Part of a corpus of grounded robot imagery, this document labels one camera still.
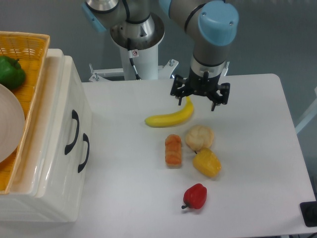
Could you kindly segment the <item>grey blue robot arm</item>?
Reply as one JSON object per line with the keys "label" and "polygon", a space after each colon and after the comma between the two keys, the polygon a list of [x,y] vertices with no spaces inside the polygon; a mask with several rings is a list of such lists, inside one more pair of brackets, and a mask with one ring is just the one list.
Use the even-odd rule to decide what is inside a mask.
{"label": "grey blue robot arm", "polygon": [[[199,95],[213,106],[227,104],[229,83],[219,79],[236,37],[239,15],[223,0],[161,0],[164,13],[194,41],[187,77],[175,76],[171,95],[177,99]],[[86,0],[82,9],[99,31],[109,31],[119,47],[125,80],[158,79],[158,46],[165,29],[151,12],[149,0]]]}

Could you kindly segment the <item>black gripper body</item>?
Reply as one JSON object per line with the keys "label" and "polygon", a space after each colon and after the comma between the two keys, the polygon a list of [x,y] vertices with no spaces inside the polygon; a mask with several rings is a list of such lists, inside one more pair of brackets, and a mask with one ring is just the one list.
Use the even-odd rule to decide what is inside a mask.
{"label": "black gripper body", "polygon": [[208,72],[204,72],[202,76],[196,74],[192,69],[189,71],[187,78],[188,93],[190,95],[199,95],[204,97],[218,96],[218,82],[220,75],[209,77]]}

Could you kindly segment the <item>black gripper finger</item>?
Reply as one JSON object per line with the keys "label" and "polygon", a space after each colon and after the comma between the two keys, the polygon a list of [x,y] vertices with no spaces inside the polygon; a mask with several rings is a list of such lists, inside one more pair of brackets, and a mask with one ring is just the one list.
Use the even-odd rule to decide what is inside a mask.
{"label": "black gripper finger", "polygon": [[182,99],[191,95],[190,79],[180,75],[175,75],[170,95],[178,100],[178,105],[181,106]]}
{"label": "black gripper finger", "polygon": [[209,93],[209,99],[212,101],[211,111],[214,111],[216,106],[228,103],[230,94],[230,83],[222,83],[216,85],[215,89]]}

